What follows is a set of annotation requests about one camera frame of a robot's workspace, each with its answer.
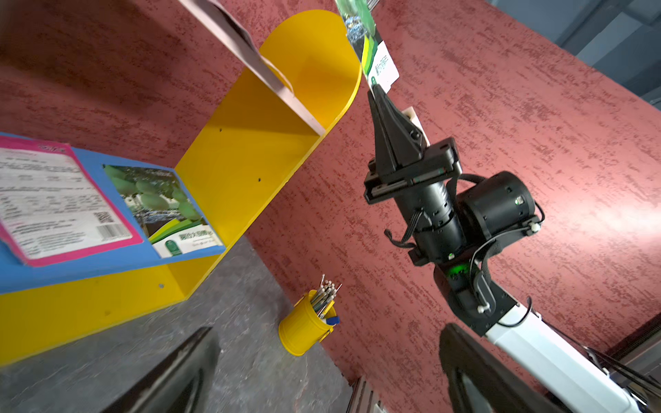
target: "blue shelf panel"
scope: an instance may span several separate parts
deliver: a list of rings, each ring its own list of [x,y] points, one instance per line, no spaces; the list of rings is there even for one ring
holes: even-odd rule
[[[9,133],[0,133],[0,136],[2,135],[25,138],[23,136],[11,135]],[[224,246],[212,246],[171,258],[161,258],[151,246],[151,243],[147,240],[147,237],[140,229],[138,222],[133,217],[128,206],[124,203],[124,199],[122,199],[122,196],[119,195],[109,177],[107,177],[106,173],[103,171],[102,166],[115,165],[125,167],[158,168],[172,172],[175,170],[145,162],[132,161],[131,159],[86,151],[84,149],[74,148],[73,150],[98,187],[120,210],[120,212],[124,214],[124,217],[126,217],[126,219],[138,230],[142,236],[143,242],[141,244],[118,248],[116,250],[102,252],[78,260],[62,262],[60,264],[41,268],[25,266],[14,256],[14,254],[11,253],[5,243],[0,242],[0,294],[83,280],[85,278],[105,276],[117,272],[171,264],[173,262],[193,260],[195,258],[220,255],[225,252]],[[197,210],[201,211],[195,202],[194,197],[186,188],[185,182],[182,182],[182,189]]]

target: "green led light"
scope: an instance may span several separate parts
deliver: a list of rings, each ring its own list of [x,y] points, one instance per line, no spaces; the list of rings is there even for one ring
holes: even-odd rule
[[[446,272],[446,276],[450,277],[450,278],[455,278],[456,276],[458,276],[462,272],[467,273],[468,269],[469,269],[468,264],[459,264],[458,266],[454,266],[454,267],[450,268]]]

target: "gray floor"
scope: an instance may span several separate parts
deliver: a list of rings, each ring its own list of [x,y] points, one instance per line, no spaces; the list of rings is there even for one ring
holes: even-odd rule
[[[99,412],[212,324],[222,351],[207,412],[344,413],[351,389],[324,349],[280,344],[291,308],[241,239],[188,301],[0,369],[0,412]]]

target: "qr code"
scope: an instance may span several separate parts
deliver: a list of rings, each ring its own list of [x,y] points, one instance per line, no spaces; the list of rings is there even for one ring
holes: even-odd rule
[[[109,212],[94,212],[94,216],[97,217],[98,222],[102,224],[115,222]]]

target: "yellow bucket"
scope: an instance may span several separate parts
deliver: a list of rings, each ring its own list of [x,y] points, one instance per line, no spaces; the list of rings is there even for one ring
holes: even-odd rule
[[[312,289],[307,295],[304,295],[278,327],[282,345],[295,356],[302,356],[316,342],[321,343],[321,340],[332,332],[332,326],[323,322],[312,309],[310,300],[316,293],[317,290]],[[327,318],[336,316],[334,307],[326,314]]]

